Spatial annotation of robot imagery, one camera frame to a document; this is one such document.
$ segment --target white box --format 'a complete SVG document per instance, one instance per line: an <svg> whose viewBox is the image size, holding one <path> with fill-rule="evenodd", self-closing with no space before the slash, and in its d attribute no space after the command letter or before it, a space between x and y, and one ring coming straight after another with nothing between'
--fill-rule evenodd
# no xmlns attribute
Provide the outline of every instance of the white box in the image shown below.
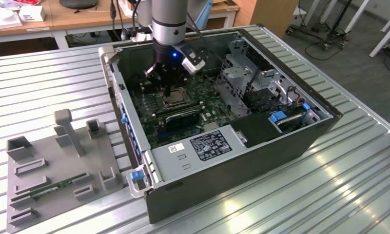
<svg viewBox="0 0 390 234"><path fill-rule="evenodd" d="M23 6L19 17L23 22L39 22L45 20L45 9L43 6Z"/></svg>
<svg viewBox="0 0 390 234"><path fill-rule="evenodd" d="M21 22L17 16L17 13L13 13L13 16L5 19L0 19L0 29L3 28L12 28L21 26Z"/></svg>

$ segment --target wooden desk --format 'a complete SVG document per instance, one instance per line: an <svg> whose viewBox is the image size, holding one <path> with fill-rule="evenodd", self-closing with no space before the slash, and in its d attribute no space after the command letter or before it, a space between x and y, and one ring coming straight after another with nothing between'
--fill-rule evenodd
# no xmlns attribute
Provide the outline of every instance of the wooden desk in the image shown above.
<svg viewBox="0 0 390 234"><path fill-rule="evenodd" d="M233 1L240 6L235 26L261 23L280 38L284 38L300 0Z"/></svg>
<svg viewBox="0 0 390 234"><path fill-rule="evenodd" d="M51 14L51 2L45 0L47 17L44 22L21 22L23 26L0 29L0 42L52 37L53 17Z"/></svg>
<svg viewBox="0 0 390 234"><path fill-rule="evenodd" d="M111 0L99 0L96 7L80 10L68 9L59 4L59 0L44 0L43 5L47 12L44 22L28 22L21 27L0 30L0 42L24 40L32 38L53 37L60 49L69 48L67 35L88 32L107 31L112 29L112 19L109 13ZM235 24L239 6L229 6L220 2L213 5L209 18L225 18L224 28ZM132 27L132 19L121 12L124 27ZM28 29L43 28L44 31L29 32ZM120 17L116 17L115 29L121 29Z"/></svg>

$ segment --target slotted metal surface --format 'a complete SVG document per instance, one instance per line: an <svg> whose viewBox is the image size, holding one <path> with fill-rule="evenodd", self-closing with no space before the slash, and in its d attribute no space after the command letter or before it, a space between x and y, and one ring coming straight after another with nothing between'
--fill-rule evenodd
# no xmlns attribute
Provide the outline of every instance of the slotted metal surface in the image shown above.
<svg viewBox="0 0 390 234"><path fill-rule="evenodd" d="M390 233L390 125L267 29L245 29L345 114L332 131L301 158L156 225L125 187L20 233ZM123 176L131 169L97 48L0 58L0 233L5 140L53 135L55 110L72 110L75 128L105 122Z"/></svg>

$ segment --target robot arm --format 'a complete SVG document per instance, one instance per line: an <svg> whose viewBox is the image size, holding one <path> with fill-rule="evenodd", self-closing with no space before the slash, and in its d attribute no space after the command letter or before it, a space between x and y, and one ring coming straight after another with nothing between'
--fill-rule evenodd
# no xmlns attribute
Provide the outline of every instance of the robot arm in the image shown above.
<svg viewBox="0 0 390 234"><path fill-rule="evenodd" d="M205 66L207 51L195 51L185 42L187 20L189 15L196 19L196 27L205 28L212 5L213 0L140 1L140 27L152 23L153 30L155 63L145 74L152 83L165 87L167 96L181 77L181 67L193 75Z"/></svg>

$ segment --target floor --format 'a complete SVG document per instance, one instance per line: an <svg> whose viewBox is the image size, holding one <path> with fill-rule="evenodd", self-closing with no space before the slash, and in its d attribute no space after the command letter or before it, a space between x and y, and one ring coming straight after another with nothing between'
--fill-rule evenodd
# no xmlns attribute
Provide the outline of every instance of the floor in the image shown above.
<svg viewBox="0 0 390 234"><path fill-rule="evenodd" d="M301 0L301 8L308 11L313 0ZM324 5L329 0L322 0L309 26L317 22ZM333 26L336 17L341 11L342 4L332 12L328 24ZM354 16L356 9L349 9L341 29L345 29ZM353 31L349 33L349 43L344 50L328 61L318 61L305 54L305 48L316 43L318 39L294 32L285 36L286 43L309 59L314 65L341 84L341 86L377 112L390 123L390 71L384 65L385 53L381 52L376 58L369 53L385 36L380 30L385 23L369 15L362 15ZM313 46L308 52L317 58L328 58L338 48L322 51L322 47Z"/></svg>

